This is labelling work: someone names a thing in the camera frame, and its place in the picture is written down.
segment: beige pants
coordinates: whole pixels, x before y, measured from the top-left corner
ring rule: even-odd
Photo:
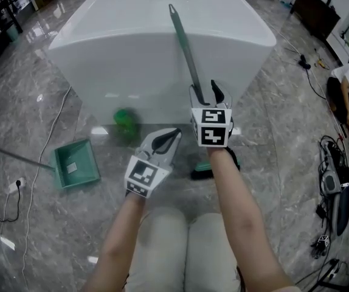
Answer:
[[[150,212],[139,229],[126,292],[237,292],[237,262],[220,214],[188,226],[170,208]]]

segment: black pants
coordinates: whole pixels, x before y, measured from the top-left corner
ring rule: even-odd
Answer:
[[[346,123],[347,110],[344,101],[344,95],[340,89],[340,82],[337,78],[330,77],[327,81],[327,94],[334,102],[337,110],[334,115],[340,123]]]

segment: wall socket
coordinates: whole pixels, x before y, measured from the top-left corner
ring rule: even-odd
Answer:
[[[26,180],[24,178],[18,178],[17,181],[21,181],[21,185],[19,187],[19,190],[22,190],[22,188],[25,188],[26,186]],[[16,181],[12,182],[10,185],[9,185],[9,194],[10,193],[15,193],[18,191],[18,188],[16,186]]]

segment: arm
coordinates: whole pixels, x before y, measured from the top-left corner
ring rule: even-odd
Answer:
[[[269,244],[261,210],[230,154],[208,148],[227,238],[249,291],[293,286]]]
[[[344,96],[345,107],[347,110],[347,125],[349,126],[349,81],[346,77],[342,80],[340,84],[340,90],[342,91],[342,95]]]
[[[82,291],[122,290],[131,266],[144,206],[145,198],[135,193],[127,195],[108,232],[95,270]]]

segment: knee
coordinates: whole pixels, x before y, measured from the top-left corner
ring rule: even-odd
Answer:
[[[223,217],[220,213],[206,213],[197,217],[192,224],[223,224]]]
[[[162,220],[175,220],[180,222],[186,222],[184,214],[173,207],[157,207],[149,211],[142,221],[162,221]]]
[[[144,216],[139,228],[140,243],[160,242],[167,237],[187,238],[187,220],[179,210],[158,207]]]

